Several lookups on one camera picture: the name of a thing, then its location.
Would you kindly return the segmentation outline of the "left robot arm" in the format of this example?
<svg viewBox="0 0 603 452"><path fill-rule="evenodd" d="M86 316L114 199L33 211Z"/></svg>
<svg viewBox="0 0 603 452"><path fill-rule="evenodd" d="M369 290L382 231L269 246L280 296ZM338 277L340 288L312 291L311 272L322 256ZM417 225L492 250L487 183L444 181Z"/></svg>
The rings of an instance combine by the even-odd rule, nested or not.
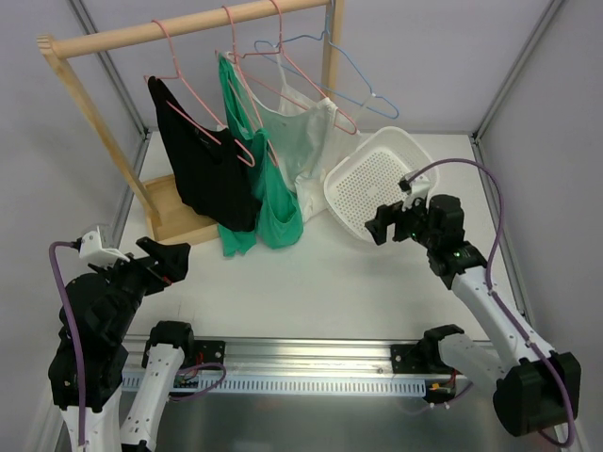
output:
<svg viewBox="0 0 603 452"><path fill-rule="evenodd" d="M135 401L127 417L120 418L128 357L124 337L145 297L187 276L191 250L188 243L163 245L148 236L136 244L145 256L126 254L110 265L93 265L69 283L62 280L57 249L82 250L84 242L56 241L49 247L62 327L48 377L74 451L155 450L176 374L196 357L190 324L158 322L145 345L145 373Z"/></svg>

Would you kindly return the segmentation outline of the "black tank top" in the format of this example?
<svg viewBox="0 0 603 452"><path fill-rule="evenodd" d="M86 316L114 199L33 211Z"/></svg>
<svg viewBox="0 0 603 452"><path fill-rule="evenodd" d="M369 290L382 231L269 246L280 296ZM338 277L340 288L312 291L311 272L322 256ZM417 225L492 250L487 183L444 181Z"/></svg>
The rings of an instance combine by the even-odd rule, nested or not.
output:
<svg viewBox="0 0 603 452"><path fill-rule="evenodd" d="M252 231L261 202L231 132L193 124L162 80L151 76L147 87L183 204L234 232Z"/></svg>

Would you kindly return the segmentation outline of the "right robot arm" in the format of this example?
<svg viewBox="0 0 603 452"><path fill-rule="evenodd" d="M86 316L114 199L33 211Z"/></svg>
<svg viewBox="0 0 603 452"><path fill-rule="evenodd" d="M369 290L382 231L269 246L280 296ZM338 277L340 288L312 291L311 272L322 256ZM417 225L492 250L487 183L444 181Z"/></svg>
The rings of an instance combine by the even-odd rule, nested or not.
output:
<svg viewBox="0 0 603 452"><path fill-rule="evenodd" d="M494 354L475 345L457 326L426 331L418 348L433 373L459 371L492 399L500 424L518 437L565 424L575 436L581 367L570 352L559 353L518 311L502 300L486 259L464 238L458 198L435 195L382 205L365 224L374 242L411 239L423 246L433 274L477 319Z"/></svg>

